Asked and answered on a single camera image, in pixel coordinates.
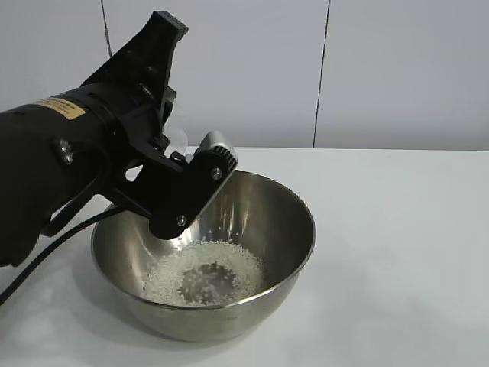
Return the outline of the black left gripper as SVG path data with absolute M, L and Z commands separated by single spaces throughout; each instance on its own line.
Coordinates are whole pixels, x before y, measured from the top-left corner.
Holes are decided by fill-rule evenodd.
M 110 118 L 108 127 L 126 164 L 146 164 L 153 174 L 181 174 L 164 156 L 163 126 L 176 91 L 169 86 L 176 44 L 188 28 L 168 11 L 154 11 L 145 26 L 84 82 Z

